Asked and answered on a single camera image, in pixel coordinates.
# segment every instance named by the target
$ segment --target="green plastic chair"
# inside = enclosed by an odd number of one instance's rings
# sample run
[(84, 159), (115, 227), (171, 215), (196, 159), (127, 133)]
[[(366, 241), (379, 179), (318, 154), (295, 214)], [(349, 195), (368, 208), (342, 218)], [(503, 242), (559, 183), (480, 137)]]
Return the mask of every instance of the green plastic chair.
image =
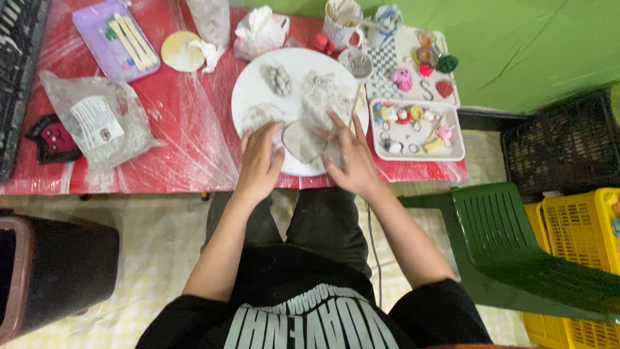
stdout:
[(441, 210), (461, 285), (475, 303), (620, 324), (620, 277), (543, 251), (514, 183), (399, 199)]

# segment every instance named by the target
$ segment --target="tissue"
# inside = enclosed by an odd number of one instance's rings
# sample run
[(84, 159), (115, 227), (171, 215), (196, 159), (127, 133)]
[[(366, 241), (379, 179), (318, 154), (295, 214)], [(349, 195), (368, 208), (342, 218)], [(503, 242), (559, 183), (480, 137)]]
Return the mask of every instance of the tissue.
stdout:
[(261, 6), (245, 16), (234, 33), (234, 55), (251, 61), (265, 52), (278, 50), (284, 44), (290, 20), (274, 14), (269, 6)]
[(192, 41), (188, 43), (191, 47), (198, 47), (206, 58), (206, 67), (202, 69), (203, 73), (212, 73), (218, 65), (219, 58), (226, 51), (222, 46), (215, 46), (212, 43), (204, 41)]

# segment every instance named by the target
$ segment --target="red table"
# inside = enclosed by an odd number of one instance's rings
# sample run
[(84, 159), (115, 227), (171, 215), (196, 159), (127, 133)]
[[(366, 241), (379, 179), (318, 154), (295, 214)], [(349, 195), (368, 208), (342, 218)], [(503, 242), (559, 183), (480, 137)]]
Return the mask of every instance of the red table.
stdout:
[[(98, 0), (52, 0), (46, 38), (38, 69), (60, 78), (102, 75), (86, 44), (73, 26), (71, 13)], [(194, 31), (185, 1), (137, 0), (129, 8), (144, 34), (159, 53), (164, 39), (177, 30)], [(247, 13), (231, 9), (231, 27)], [(290, 37), (307, 47), (322, 29), (322, 19), (291, 17)], [(167, 146), (105, 173), (89, 172), (87, 161), (38, 165), (36, 146), (21, 138), (15, 173), (0, 187), (1, 194), (68, 193), (174, 193), (226, 191), (235, 187), (240, 162), (239, 137), (231, 117), (235, 80), (247, 62), (236, 59), (233, 48), (220, 59), (214, 73), (179, 73), (166, 65), (153, 75), (130, 83), (144, 105), (151, 130)], [(24, 119), (24, 133), (40, 116), (54, 110), (38, 76)], [(372, 144), (372, 135), (367, 141)], [(380, 160), (373, 151), (385, 181), (457, 181), (467, 177), (465, 162), (399, 162)], [(318, 188), (333, 185), (327, 176), (299, 178), (281, 175), (278, 187)]]

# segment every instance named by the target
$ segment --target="leg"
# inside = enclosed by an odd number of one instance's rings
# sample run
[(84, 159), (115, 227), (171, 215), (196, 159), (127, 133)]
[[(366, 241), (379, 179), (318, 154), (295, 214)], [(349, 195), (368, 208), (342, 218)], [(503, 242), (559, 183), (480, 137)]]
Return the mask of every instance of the leg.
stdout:
[[(219, 219), (224, 213), (224, 208), (233, 192), (216, 193), (213, 195), (209, 214), (206, 218), (206, 239), (205, 244), (200, 248), (200, 253), (205, 249), (206, 244), (211, 239), (215, 228), (219, 224)], [(282, 243), (278, 227), (269, 211), (269, 203), (267, 200), (261, 201), (252, 211), (250, 218), (247, 220), (246, 239), (243, 247), (262, 247)]]
[(340, 188), (302, 190), (286, 242), (364, 273), (368, 244), (358, 225), (353, 194)]

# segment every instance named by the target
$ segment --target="green wall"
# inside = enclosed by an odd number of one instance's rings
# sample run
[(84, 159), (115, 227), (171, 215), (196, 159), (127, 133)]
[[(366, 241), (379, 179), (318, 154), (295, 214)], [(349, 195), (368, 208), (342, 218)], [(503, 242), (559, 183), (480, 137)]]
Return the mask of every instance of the green wall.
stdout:
[[(367, 16), (380, 4), (358, 0)], [(323, 17), (324, 0), (246, 0)], [(620, 80), (620, 0), (396, 1), (405, 23), (442, 31), (463, 106), (527, 112)]]

